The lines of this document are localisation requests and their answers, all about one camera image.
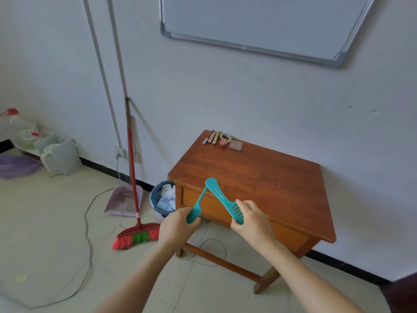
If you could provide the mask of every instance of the red broom handle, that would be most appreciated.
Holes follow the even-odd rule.
[[[135,210],[136,210],[136,219],[139,229],[141,229],[141,218],[139,217],[139,203],[138,203],[138,193],[136,192],[136,176],[135,176],[135,158],[133,154],[133,142],[132,142],[132,126],[131,126],[131,116],[129,109],[129,98],[125,97],[125,106],[126,106],[126,121],[128,128],[128,147],[129,147],[129,165],[131,169],[131,183],[133,190],[133,199],[135,201]]]

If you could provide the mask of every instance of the teal comb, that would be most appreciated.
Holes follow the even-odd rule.
[[[203,193],[200,195],[199,199],[197,200],[197,202],[195,203],[193,209],[191,210],[190,214],[188,214],[187,216],[187,223],[191,224],[192,222],[194,222],[197,217],[200,216],[201,214],[201,207],[200,207],[200,201],[203,198],[203,195],[206,193],[207,191],[207,187],[204,188]]]
[[[220,187],[218,186],[216,178],[208,178],[206,180],[206,189],[209,188],[210,191],[217,197],[217,199],[220,200],[220,202],[224,205],[227,212],[234,218],[240,225],[243,224],[243,213],[240,210],[239,206],[236,204],[236,202],[232,202],[226,199],[223,192],[220,190]]]

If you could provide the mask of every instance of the tile floor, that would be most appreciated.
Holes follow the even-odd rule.
[[[0,179],[0,311],[28,312],[10,297],[29,306],[44,305],[73,294],[88,269],[88,245],[83,215],[100,192],[117,186],[118,180],[81,167],[70,176],[51,176],[45,169],[35,175]],[[93,269],[88,283],[73,298],[31,312],[91,312],[140,261],[153,243],[126,251],[111,245],[122,227],[133,218],[104,214],[112,191],[100,195],[87,215],[93,243]],[[154,221],[145,193],[141,209]],[[268,263],[230,229],[204,221],[190,242],[228,261],[262,274]],[[192,257],[185,252],[184,259]],[[389,312],[378,287],[309,258],[302,261],[347,294],[366,312]],[[173,257],[159,276],[145,312],[304,312],[284,280],[278,279],[262,295],[252,293],[253,282],[220,266],[196,257]],[[23,282],[15,278],[29,275]]]

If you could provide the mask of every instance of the black baseboard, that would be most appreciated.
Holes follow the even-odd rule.
[[[345,273],[348,273],[352,276],[355,276],[359,279],[365,280],[369,283],[372,283],[374,285],[377,285],[379,287],[385,286],[389,283],[391,283],[391,281],[381,278],[377,275],[374,275],[372,273],[369,273],[365,270],[362,270],[360,268],[357,268],[355,266],[352,266],[348,263],[344,263],[343,261],[340,261],[336,258],[327,256],[325,254],[322,254],[321,252],[317,252],[315,250],[310,250],[307,254],[306,257],[317,260],[321,263],[324,263],[330,267],[333,268],[337,268]]]
[[[6,152],[9,149],[13,148],[13,144],[10,142],[10,140],[0,142],[0,153]],[[91,160],[81,158],[81,163],[84,166],[90,167],[94,170],[97,170],[99,172],[105,173],[109,176],[112,176],[114,178],[119,178],[117,175],[117,171],[113,170],[111,168],[104,167],[103,165],[100,165],[98,163],[92,162]],[[124,182],[129,183],[130,178],[128,175],[124,173],[120,173],[120,179]],[[143,190],[146,190],[148,192],[151,192],[154,186],[150,185],[149,183],[143,182],[141,180],[136,179],[136,184],[141,186]],[[374,275],[372,273],[369,273],[365,270],[362,270],[360,268],[357,268],[355,266],[352,266],[348,263],[344,263],[343,261],[340,261],[336,258],[327,256],[325,254],[322,254],[321,252],[316,252],[315,250],[311,250],[306,254],[306,257],[314,259],[316,261],[319,261],[321,263],[324,263],[325,265],[328,265],[333,268],[337,268],[343,272],[346,272],[352,276],[355,276],[359,279],[365,280],[369,283],[372,283],[374,285],[377,285],[379,287],[386,286],[387,284],[390,284],[391,281],[381,278],[377,275]]]
[[[7,152],[8,150],[11,150],[13,148],[13,143],[9,139],[0,142],[0,153]]]

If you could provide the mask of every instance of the tabletop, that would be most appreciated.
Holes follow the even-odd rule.
[[[253,200],[271,221],[336,241],[318,163],[247,142],[241,151],[218,142],[203,145],[210,133],[196,139],[169,172],[170,180],[201,192],[206,179],[214,177],[230,201]]]

